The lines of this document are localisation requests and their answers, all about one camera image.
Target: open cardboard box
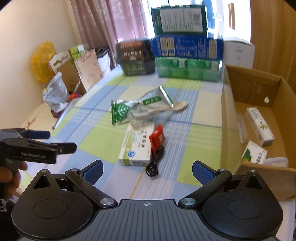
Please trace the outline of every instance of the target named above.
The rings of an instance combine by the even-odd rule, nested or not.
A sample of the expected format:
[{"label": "open cardboard box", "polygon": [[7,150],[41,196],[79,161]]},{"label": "open cardboard box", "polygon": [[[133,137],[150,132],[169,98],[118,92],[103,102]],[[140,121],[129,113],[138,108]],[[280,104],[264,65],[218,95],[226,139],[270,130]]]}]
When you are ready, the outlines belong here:
[{"label": "open cardboard box", "polygon": [[[296,95],[280,76],[267,72],[227,65],[222,91],[221,168],[244,175],[256,170],[279,201],[296,198]],[[289,168],[242,162],[241,156],[249,140],[259,145],[245,117],[247,107],[257,107],[275,139],[267,157],[286,157]],[[244,116],[248,137],[240,144],[236,113]]]}]

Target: pink curtain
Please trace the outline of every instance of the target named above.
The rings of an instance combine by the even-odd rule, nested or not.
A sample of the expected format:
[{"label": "pink curtain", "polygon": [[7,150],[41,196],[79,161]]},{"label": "pink curtain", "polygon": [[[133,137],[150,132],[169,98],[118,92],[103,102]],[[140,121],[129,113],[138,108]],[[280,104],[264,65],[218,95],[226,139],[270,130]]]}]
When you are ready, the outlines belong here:
[{"label": "pink curtain", "polygon": [[148,36],[142,0],[71,0],[84,44],[91,48]]}]

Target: yellow plastic bag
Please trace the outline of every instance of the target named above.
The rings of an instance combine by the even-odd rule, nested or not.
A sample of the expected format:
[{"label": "yellow plastic bag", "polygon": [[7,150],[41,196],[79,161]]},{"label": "yellow plastic bag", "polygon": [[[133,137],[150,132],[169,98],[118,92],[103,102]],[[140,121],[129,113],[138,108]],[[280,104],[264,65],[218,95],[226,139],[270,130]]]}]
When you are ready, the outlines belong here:
[{"label": "yellow plastic bag", "polygon": [[31,67],[37,82],[46,83],[54,77],[54,73],[48,67],[48,62],[55,54],[54,44],[47,41],[41,44],[32,56]]}]

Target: red packet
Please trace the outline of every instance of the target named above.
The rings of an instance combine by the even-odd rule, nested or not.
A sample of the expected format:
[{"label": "red packet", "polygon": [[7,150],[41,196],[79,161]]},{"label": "red packet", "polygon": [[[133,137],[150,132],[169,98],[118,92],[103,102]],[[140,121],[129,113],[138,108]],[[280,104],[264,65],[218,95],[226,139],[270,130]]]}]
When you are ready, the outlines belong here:
[{"label": "red packet", "polygon": [[165,141],[165,136],[163,135],[163,127],[161,125],[158,125],[154,132],[149,136],[149,140],[151,142],[152,153],[156,155],[156,151]]}]

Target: plastic bag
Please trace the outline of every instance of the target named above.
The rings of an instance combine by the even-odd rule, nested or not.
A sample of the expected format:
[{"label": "plastic bag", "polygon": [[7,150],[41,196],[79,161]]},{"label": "plastic bag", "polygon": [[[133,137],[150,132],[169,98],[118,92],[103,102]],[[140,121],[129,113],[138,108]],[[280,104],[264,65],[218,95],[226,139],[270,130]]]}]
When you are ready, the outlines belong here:
[{"label": "plastic bag", "polygon": [[37,82],[46,83],[54,77],[54,74],[48,67],[48,62],[55,54],[54,44],[47,41],[41,44],[32,56],[31,67]]},{"label": "plastic bag", "polygon": [[65,109],[68,105],[69,93],[62,80],[61,72],[58,72],[43,91],[43,101],[56,113]]},{"label": "plastic bag", "polygon": [[173,101],[163,86],[147,92],[137,100],[112,100],[112,124],[118,125],[128,120],[135,129],[138,129],[155,115],[155,113],[149,113],[148,110],[167,106],[172,107]]}]

